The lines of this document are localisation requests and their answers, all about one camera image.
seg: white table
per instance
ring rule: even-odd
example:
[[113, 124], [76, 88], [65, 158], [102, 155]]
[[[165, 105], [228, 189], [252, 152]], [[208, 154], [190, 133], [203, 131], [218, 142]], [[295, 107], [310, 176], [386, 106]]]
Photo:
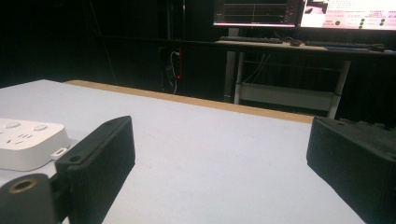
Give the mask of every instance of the white table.
[[[362, 223], [306, 165], [309, 121], [158, 95], [40, 80], [1, 89], [0, 118], [62, 123], [74, 146], [103, 122], [130, 115], [136, 165], [105, 223]], [[0, 185], [54, 172], [53, 163], [29, 173], [0, 170]]]

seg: monitor screen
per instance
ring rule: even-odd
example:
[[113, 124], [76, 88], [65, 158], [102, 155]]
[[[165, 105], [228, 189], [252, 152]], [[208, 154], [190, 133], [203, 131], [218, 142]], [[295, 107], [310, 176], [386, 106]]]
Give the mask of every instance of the monitor screen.
[[215, 0], [214, 25], [295, 27], [301, 0]]
[[304, 0], [300, 26], [396, 30], [396, 1]]

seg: dark background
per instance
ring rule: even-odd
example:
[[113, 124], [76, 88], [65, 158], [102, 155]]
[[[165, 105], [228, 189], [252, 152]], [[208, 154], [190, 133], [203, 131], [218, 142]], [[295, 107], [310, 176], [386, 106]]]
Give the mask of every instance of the dark background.
[[[170, 13], [170, 26], [167, 26]], [[164, 87], [170, 52], [180, 53], [177, 94], [223, 100], [226, 51], [176, 48], [99, 35], [214, 42], [228, 30], [212, 26], [213, 0], [24, 0], [0, 3], [0, 88], [28, 81], [84, 79], [150, 91]], [[247, 36], [290, 36], [302, 40], [383, 43], [396, 49], [395, 32], [244, 30]], [[249, 54], [250, 60], [261, 55]], [[337, 67], [319, 57], [274, 55], [269, 64]], [[255, 69], [247, 66], [247, 74]], [[396, 123], [395, 62], [354, 60], [337, 118]], [[330, 91], [335, 73], [268, 65], [263, 84]]]

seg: power outlet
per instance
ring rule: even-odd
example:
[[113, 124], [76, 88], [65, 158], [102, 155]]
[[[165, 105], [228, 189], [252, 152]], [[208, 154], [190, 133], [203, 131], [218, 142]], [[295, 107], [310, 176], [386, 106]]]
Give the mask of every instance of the power outlet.
[[69, 146], [62, 124], [0, 119], [0, 169], [37, 169]]

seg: table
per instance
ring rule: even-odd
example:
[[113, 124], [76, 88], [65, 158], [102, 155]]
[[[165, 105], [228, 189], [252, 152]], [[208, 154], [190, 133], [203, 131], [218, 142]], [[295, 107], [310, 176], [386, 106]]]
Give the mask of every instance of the table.
[[[339, 49], [339, 48], [323, 48], [305, 46], [300, 47], [290, 46], [288, 43], [283, 44], [267, 44], [267, 43], [250, 43], [237, 41], [218, 41], [219, 45], [234, 45], [240, 47], [239, 57], [235, 59], [235, 53], [229, 52], [227, 55], [227, 68], [225, 78], [224, 99], [230, 101], [233, 91], [233, 74], [235, 63], [237, 62], [237, 75], [235, 83], [235, 91], [233, 95], [233, 102], [239, 104], [240, 99], [257, 101], [276, 105], [289, 105], [304, 108], [311, 108], [316, 110], [328, 111], [328, 118], [334, 119], [338, 105], [341, 100], [343, 88], [347, 80], [347, 74], [351, 65], [352, 59], [373, 58], [373, 59], [396, 59], [396, 52], [387, 50], [385, 52], [375, 52], [368, 49]], [[333, 92], [326, 91], [307, 91], [291, 88], [282, 88], [275, 86], [257, 85], [242, 82], [243, 64], [245, 57], [244, 48], [254, 48], [266, 53], [281, 53], [290, 55], [309, 55], [309, 56], [328, 56], [333, 59], [342, 61], [342, 66], [339, 69], [339, 76], [337, 84]]]
[[[62, 123], [72, 146], [133, 118], [136, 165], [104, 223], [363, 223], [306, 164], [312, 117], [84, 81], [0, 96], [1, 118]], [[0, 170], [0, 185], [54, 172]]]

